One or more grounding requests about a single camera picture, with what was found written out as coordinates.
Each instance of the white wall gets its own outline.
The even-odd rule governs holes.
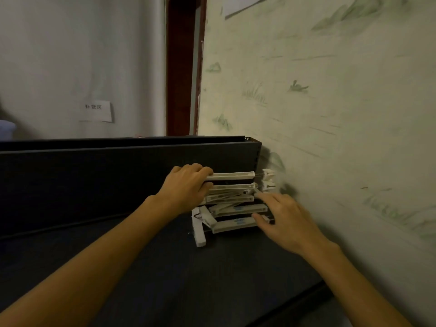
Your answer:
[[[165,0],[0,0],[0,54],[18,138],[165,134]],[[79,122],[89,99],[114,122]]]
[[[368,15],[377,0],[357,0],[341,21],[354,1],[266,0],[224,20],[208,0],[199,134],[262,141],[282,187],[408,318],[436,326],[436,2]]]

